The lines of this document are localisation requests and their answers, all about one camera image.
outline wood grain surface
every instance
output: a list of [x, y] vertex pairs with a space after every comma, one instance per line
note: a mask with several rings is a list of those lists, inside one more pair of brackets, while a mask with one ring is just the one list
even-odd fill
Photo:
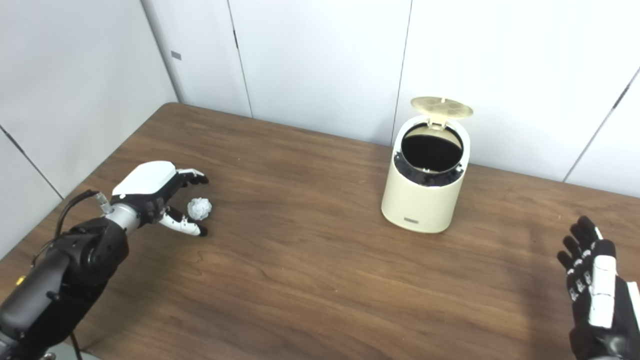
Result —
[[[616, 242], [620, 274], [640, 280], [640, 199], [471, 166], [451, 227], [417, 234], [380, 212], [390, 155], [163, 106], [74, 194], [110, 192], [144, 161], [195, 167], [211, 183], [172, 204], [211, 199], [210, 233], [134, 233], [77, 330], [82, 347], [104, 360], [573, 359], [555, 254], [583, 214]], [[60, 208], [0, 262], [2, 298], [51, 237]], [[66, 225], [98, 214], [83, 203]]]

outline robotic finger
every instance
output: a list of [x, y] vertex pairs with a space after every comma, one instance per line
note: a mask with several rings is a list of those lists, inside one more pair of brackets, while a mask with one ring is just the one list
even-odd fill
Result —
[[181, 233], [196, 236], [207, 236], [206, 227], [196, 224], [183, 213], [171, 206], [167, 206], [164, 209], [163, 217], [160, 219], [159, 223], [171, 230], [176, 230]]
[[180, 168], [177, 172], [192, 185], [209, 184], [207, 176], [194, 168]]

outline cream trash can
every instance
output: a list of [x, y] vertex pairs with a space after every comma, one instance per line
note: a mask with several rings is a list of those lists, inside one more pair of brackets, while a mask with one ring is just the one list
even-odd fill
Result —
[[405, 122], [394, 143], [382, 213], [419, 233], [448, 228], [469, 163], [469, 135], [451, 119], [473, 115], [468, 106], [441, 97], [416, 97], [424, 115]]

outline black cable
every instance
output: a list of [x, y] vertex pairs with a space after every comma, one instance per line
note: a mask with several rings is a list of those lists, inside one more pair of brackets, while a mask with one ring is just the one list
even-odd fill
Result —
[[56, 223], [56, 232], [53, 234], [53, 237], [57, 238], [60, 236], [60, 232], [62, 232], [62, 223], [65, 221], [65, 217], [67, 216], [67, 213], [69, 212], [69, 210], [71, 210], [71, 208], [77, 205], [78, 202], [81, 202], [82, 200], [95, 196], [98, 193], [99, 192], [96, 192], [93, 190], [87, 190], [83, 193], [80, 193], [73, 199], [69, 200], [65, 208], [62, 209], [60, 216], [58, 217], [58, 222]]
[[42, 245], [42, 247], [40, 247], [40, 250], [38, 250], [38, 252], [33, 256], [33, 259], [31, 259], [32, 269], [36, 266], [36, 261], [38, 260], [40, 255], [44, 252], [44, 250], [46, 250], [60, 236], [60, 233], [62, 232], [62, 224], [64, 223], [65, 217], [67, 217], [67, 213], [69, 212], [69, 210], [71, 210], [71, 208], [73, 208], [82, 200], [88, 199], [96, 195], [97, 193], [99, 192], [96, 192], [94, 190], [87, 190], [83, 193], [78, 194], [73, 199], [69, 200], [69, 202], [64, 207], [64, 209], [62, 209], [60, 216], [58, 217], [58, 222], [56, 222], [56, 229], [53, 233], [53, 239], [47, 241], [44, 245]]
[[78, 345], [78, 340], [76, 339], [76, 335], [74, 334], [74, 332], [71, 332], [71, 335], [69, 335], [69, 337], [71, 338], [71, 342], [74, 345], [74, 351], [76, 352], [76, 359], [77, 360], [82, 360], [82, 353], [80, 352], [80, 345]]

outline open lid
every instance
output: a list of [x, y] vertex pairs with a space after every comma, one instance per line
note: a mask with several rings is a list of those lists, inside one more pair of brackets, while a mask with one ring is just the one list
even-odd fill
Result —
[[434, 130], [444, 130], [447, 127], [447, 119], [464, 119], [474, 114], [473, 109], [467, 105], [444, 97], [414, 97], [411, 106], [429, 115], [429, 128]]

